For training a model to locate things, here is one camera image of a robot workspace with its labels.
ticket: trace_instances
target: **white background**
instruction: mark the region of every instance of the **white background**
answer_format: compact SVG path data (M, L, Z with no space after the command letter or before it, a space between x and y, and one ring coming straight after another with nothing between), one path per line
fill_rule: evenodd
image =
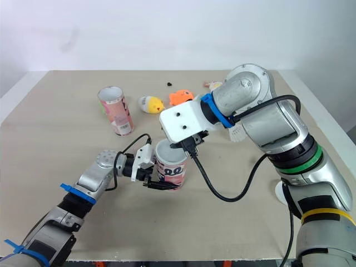
M295 69L356 125L356 1L1 1L1 95L28 70Z

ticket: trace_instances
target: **pink can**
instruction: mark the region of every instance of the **pink can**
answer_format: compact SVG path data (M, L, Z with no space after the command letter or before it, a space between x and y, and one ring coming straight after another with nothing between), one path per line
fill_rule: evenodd
M158 176L160 181L171 182L180 188L184 183L187 156L183 149L172 149L170 145L168 139L163 139L156 146Z
M115 133L117 135L132 133L134 123L122 89L117 86L105 87L99 91L98 98Z

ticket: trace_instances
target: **table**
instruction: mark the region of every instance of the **table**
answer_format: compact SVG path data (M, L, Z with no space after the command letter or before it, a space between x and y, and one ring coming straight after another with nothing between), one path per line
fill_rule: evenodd
M273 71L277 94L292 93ZM158 115L141 112L143 95L161 97L189 89L206 93L205 80L221 81L227 71L50 71L1 125L0 238L20 243L31 227L105 149L120 150L148 132L153 145L165 138ZM123 88L135 130L114 134L97 100L99 89ZM327 149L351 190L356 180L305 108L301 116L310 133ZM140 146L137 144L131 151ZM261 156L249 139L229 141L227 131L211 132L199 147L200 161L215 187L235 196ZM264 161L247 195L237 203L217 199L192 161L186 182L176 192L151 190L129 178L119 179L86 216L76 234L71 260L239 260L276 259L285 254L289 215L274 194L279 181ZM351 212L356 217L356 209ZM295 218L295 235L299 230ZM0 243L0 254L11 248ZM290 257L295 256L295 242Z

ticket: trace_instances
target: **yellow toy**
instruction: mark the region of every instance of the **yellow toy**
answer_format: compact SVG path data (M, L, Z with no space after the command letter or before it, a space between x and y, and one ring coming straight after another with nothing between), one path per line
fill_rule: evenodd
M140 98L139 106L144 112L150 114L157 114L165 109L163 101L154 96L144 96Z

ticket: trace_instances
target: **blue cable tie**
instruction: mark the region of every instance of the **blue cable tie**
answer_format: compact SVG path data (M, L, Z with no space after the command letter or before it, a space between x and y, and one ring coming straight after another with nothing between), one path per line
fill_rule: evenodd
M10 241L8 239L6 239L4 241L5 241L5 243L9 244L10 246L12 246L14 248L13 252L15 254L23 253L23 254L27 254L27 255L33 256L36 259L40 260L45 265L45 267L50 267L50 262L41 253L35 252L33 250L30 250L30 249L25 249L23 245L16 245L14 242L12 242L12 241Z
M86 201L90 202L93 205L96 203L96 200L93 199L91 196L88 196L88 195L84 194L83 192L80 192L78 189L75 189L70 185L61 184L60 187L69 193L75 194L75 195L81 197L82 199L85 199Z
M214 99L210 93L207 93L205 96L201 98L202 102L207 103L214 113L214 115L219 119L219 121L224 125L226 128L231 128L233 125L226 119L226 117L217 109Z

